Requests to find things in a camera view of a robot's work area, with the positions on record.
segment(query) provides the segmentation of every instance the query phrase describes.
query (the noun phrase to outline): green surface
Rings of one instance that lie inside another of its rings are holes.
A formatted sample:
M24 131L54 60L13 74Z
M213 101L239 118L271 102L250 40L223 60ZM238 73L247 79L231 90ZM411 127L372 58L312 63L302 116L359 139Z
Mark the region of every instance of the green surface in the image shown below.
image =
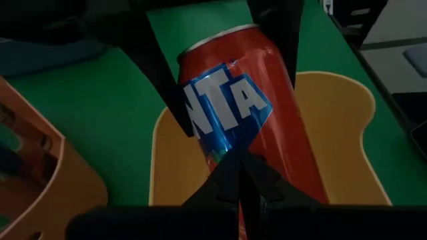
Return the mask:
M8 149L16 150L21 144L20 140L16 137L10 128L0 123L0 145L7 147Z
M0 231L4 229L9 223L10 220L6 216L0 215Z
M149 13L172 71L186 47L214 33L250 23L245 1L211 2ZM427 165L412 149L390 110L315 0L306 0L298 70L331 71L365 84L377 111L364 146L395 204L427 203ZM113 205L145 205L149 193L151 139L165 107L148 80L120 51L98 60L13 79L102 176Z

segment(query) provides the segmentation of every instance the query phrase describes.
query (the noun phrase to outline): soda can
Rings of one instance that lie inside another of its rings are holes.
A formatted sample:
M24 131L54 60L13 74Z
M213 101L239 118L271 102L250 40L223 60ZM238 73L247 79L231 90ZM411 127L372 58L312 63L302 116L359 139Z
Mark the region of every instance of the soda can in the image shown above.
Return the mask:
M178 63L194 135L211 168L227 150L244 147L328 202L282 56L257 25L204 39Z

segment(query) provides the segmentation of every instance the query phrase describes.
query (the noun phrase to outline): can rim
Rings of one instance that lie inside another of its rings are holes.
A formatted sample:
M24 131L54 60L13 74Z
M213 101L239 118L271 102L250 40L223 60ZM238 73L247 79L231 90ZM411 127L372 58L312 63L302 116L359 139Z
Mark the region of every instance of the can rim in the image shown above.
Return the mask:
M249 23L249 24L245 24L245 25L238 25L238 26L232 27L230 29L227 29L227 30L224 30L224 31L220 31L219 33L216 33L215 35L212 35L210 37L206 37L205 39L202 39L202 40L198 41L197 43L194 43L191 47L188 47L187 49L185 49L184 51L182 51L178 55L177 60L179 62L179 60L181 59L181 57L184 54L186 54L186 53L188 53L190 51L193 51L194 49L196 49L196 48L198 48L198 47L200 47L200 46L202 46L202 45L204 45L206 43L209 43L210 41L212 41L214 39L223 37L225 35L229 35L230 33L235 33L237 31L241 31L241 30L244 30L244 29L249 29L249 28L252 28L252 27L258 27L258 24Z

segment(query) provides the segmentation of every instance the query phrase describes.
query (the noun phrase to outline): yellow tray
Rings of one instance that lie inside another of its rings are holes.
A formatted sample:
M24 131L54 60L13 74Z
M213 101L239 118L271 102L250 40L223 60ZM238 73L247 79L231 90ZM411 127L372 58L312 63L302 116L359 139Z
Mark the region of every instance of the yellow tray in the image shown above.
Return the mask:
M391 205L363 150L375 100L361 83L327 72L296 77L296 100L331 204ZM181 205L209 170L195 137L169 109L160 114L151 154L150 205Z

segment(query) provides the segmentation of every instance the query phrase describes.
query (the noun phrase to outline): fanta logo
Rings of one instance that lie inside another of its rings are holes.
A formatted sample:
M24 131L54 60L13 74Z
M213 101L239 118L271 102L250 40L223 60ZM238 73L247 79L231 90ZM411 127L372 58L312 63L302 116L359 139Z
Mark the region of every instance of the fanta logo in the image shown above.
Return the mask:
M194 135L205 150L248 147L272 112L272 104L247 74L232 77L222 63L183 88Z

